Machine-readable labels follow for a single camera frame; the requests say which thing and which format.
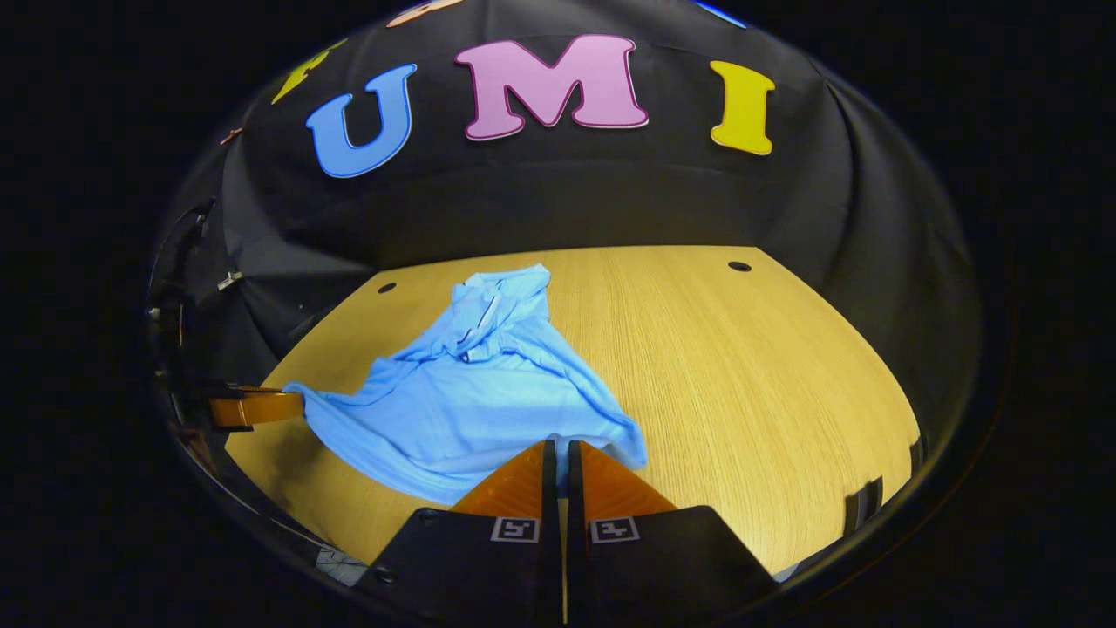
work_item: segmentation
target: black fabric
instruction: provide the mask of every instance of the black fabric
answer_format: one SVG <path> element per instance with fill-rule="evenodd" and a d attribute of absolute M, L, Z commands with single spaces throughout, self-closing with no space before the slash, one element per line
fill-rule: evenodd
<path fill-rule="evenodd" d="M 929 446 L 944 443 L 980 347 L 973 270 L 929 164 L 843 79 L 762 29 L 740 29 L 689 2 L 470 0 L 397 28 L 385 22 L 352 32 L 271 104 L 286 79 L 277 75 L 243 133 L 213 148 L 227 151 L 220 189 L 205 190 L 222 209 L 221 276 L 239 270 L 244 278 L 222 292 L 229 302 L 213 306 L 229 319 L 206 323 L 225 331 L 194 352 L 240 354 L 239 363 L 214 358 L 204 368 L 258 381 L 323 312 L 381 269 L 589 245 L 757 245 L 843 313 L 895 375 Z M 527 119 L 521 132 L 465 137 L 474 102 L 458 52 L 512 39 L 554 64 L 583 33 L 635 41 L 631 71 L 647 126 L 579 126 L 570 118 L 578 93 L 554 127 L 512 98 Z M 771 154 L 710 138 L 724 91 L 709 67 L 714 59 L 775 81 Z M 325 174 L 309 114 L 354 94 L 350 141 L 371 141 L 381 119 L 364 85 L 407 62 L 419 69 L 407 79 L 413 127 L 404 147 L 363 175 Z M 241 334 L 249 340 L 217 340 Z M 251 348 L 241 351 L 246 342 Z"/>

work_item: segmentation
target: foam letter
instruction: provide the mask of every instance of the foam letter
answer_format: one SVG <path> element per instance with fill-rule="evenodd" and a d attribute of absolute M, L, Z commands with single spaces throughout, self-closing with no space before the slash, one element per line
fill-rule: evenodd
<path fill-rule="evenodd" d="M 276 97 L 271 99 L 271 104 L 273 105 L 278 103 L 279 98 L 282 98 L 283 96 L 287 95 L 288 91 L 298 87 L 300 83 L 306 80 L 306 73 L 318 67 L 318 65 L 321 61 L 326 60 L 326 57 L 329 56 L 330 50 L 339 47 L 341 44 L 345 44 L 346 41 L 348 41 L 348 38 L 341 39 L 337 44 L 334 44 L 333 46 L 315 55 L 312 59 L 295 68 L 295 71 L 290 73 L 290 76 L 287 77 L 287 81 L 282 84 L 282 89 L 279 89 L 279 93 L 276 94 Z"/>
<path fill-rule="evenodd" d="M 493 41 L 461 51 L 456 61 L 473 74 L 477 119 L 465 127 L 470 139 L 494 139 L 518 133 L 523 117 L 511 113 L 508 91 L 545 126 L 558 124 L 574 88 L 581 86 L 581 106 L 574 122 L 581 126 L 634 128 L 647 124 L 647 112 L 635 102 L 628 52 L 631 39 L 583 35 L 569 42 L 552 67 L 514 41 Z"/>
<path fill-rule="evenodd" d="M 375 170 L 400 152 L 411 135 L 411 103 L 407 99 L 407 77 L 417 69 L 414 64 L 389 69 L 373 78 L 364 90 L 379 98 L 379 135 L 357 147 L 348 138 L 345 106 L 352 94 L 341 94 L 321 105 L 306 119 L 314 135 L 314 151 L 326 174 L 348 178 Z"/>
<path fill-rule="evenodd" d="M 724 79 L 724 116 L 713 127 L 713 141 L 722 146 L 758 155 L 771 153 L 771 139 L 763 133 L 767 93 L 775 83 L 762 74 L 725 61 L 709 64 Z"/>
<path fill-rule="evenodd" d="M 413 20 L 419 16 L 425 16 L 431 11 L 436 11 L 439 9 L 444 9 L 446 7 L 452 7 L 458 2 L 461 2 L 461 0 L 434 0 L 433 2 L 424 2 L 422 4 L 419 4 L 417 7 L 412 7 L 406 11 L 403 11 L 402 13 L 395 16 L 395 19 L 393 19 L 392 21 L 387 22 L 387 28 L 394 28 L 396 26 L 400 26 L 401 23 L 405 23 Z"/>

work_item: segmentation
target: blue cloth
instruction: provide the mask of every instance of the blue cloth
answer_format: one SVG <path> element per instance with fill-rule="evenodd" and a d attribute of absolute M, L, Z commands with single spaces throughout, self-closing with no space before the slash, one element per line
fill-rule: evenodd
<path fill-rule="evenodd" d="M 441 504 L 546 438 L 558 442 L 559 487 L 571 439 L 643 467 L 639 427 L 550 325 L 549 282 L 541 263 L 473 274 L 430 330 L 373 364 L 356 395 L 283 390 L 305 396 L 307 423 L 343 461 Z"/>

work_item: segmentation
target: pink letter m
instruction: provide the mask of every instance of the pink letter m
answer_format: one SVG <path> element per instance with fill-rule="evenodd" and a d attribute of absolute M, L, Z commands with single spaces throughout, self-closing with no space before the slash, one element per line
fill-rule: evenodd
<path fill-rule="evenodd" d="M 470 139 L 494 139 L 523 128 L 523 116 L 511 113 L 508 93 L 545 126 L 558 124 L 574 87 L 581 86 L 581 106 L 574 122 L 581 126 L 634 128 L 647 124 L 647 112 L 635 102 L 627 56 L 635 42 L 610 35 L 574 38 L 550 67 L 514 41 L 493 41 L 463 50 L 459 64 L 473 73 L 477 119 L 465 127 Z"/>

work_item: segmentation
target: wood grain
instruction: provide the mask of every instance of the wood grain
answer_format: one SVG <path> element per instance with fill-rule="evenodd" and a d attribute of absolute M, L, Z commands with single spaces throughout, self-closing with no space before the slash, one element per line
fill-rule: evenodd
<path fill-rule="evenodd" d="M 883 476 L 887 500 L 908 480 L 918 428 L 895 379 L 833 307 L 756 248 L 551 250 L 387 270 L 263 386 L 354 394 L 377 357 L 433 325 L 453 283 L 536 262 L 551 271 L 555 328 L 643 428 L 650 464 L 638 475 L 679 508 L 716 509 L 770 571 L 840 537 L 847 494 Z M 297 521 L 365 562 L 415 509 L 437 506 L 363 476 L 305 421 L 233 434 L 227 448 Z"/>

